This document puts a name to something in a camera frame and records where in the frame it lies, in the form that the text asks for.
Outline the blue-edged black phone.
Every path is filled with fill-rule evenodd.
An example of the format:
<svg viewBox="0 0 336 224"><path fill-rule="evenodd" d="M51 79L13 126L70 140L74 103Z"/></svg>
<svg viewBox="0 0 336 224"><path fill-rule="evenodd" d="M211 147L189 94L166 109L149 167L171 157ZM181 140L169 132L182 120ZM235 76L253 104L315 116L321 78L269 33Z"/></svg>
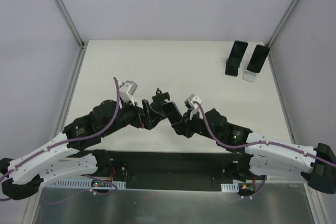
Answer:
<svg viewBox="0 0 336 224"><path fill-rule="evenodd" d="M182 115L174 102L167 102L162 104L161 108L171 125L181 122Z"/></svg>
<svg viewBox="0 0 336 224"><path fill-rule="evenodd" d="M231 52L227 59L227 64L230 67L237 67L237 68L240 67L240 63L246 52L247 46L248 46L248 42L246 41L241 41L241 40L234 41Z"/></svg>

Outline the black round-base phone stand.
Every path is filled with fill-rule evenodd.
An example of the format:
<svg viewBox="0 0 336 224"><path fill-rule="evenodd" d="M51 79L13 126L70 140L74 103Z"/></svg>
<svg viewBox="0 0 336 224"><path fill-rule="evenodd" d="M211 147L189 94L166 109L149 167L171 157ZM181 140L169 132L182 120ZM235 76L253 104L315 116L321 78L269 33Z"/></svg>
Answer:
<svg viewBox="0 0 336 224"><path fill-rule="evenodd" d="M162 92L157 88L155 96L152 97L152 101L151 107L159 112L162 109L162 105L170 101L170 94L168 92Z"/></svg>

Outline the silver phone stand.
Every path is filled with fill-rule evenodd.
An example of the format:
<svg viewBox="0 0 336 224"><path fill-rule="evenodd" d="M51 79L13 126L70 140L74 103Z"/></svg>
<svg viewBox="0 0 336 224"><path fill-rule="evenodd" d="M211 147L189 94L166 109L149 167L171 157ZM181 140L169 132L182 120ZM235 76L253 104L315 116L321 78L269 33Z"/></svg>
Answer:
<svg viewBox="0 0 336 224"><path fill-rule="evenodd" d="M244 74L243 74L243 79L245 81L254 83L257 79L257 76L258 76L258 73L255 73L255 72L252 72L252 71L249 71L249 70L246 69Z"/></svg>

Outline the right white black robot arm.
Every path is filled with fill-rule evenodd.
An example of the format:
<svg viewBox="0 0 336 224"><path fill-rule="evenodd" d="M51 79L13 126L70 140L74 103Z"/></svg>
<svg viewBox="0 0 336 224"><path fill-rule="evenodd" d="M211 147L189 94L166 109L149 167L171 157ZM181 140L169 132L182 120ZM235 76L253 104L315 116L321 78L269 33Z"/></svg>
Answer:
<svg viewBox="0 0 336 224"><path fill-rule="evenodd" d="M286 144L231 124L215 109L181 114L172 107L165 113L178 135L212 138L225 150L240 153L236 173L241 179L252 175L300 179L321 193L335 194L335 154L327 144Z"/></svg>

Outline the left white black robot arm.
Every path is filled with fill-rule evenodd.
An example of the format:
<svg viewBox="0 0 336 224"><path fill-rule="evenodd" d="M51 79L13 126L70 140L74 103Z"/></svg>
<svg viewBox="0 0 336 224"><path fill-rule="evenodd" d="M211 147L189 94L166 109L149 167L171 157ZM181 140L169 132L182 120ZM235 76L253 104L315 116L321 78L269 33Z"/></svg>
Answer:
<svg viewBox="0 0 336 224"><path fill-rule="evenodd" d="M5 195L2 200L28 198L61 178L94 173L108 175L111 164L106 151L67 158L99 144L102 138L128 125L146 130L155 128L166 118L162 110L165 103L165 100L142 100L139 107L131 102L105 100L31 153L17 159L1 159L1 190Z"/></svg>

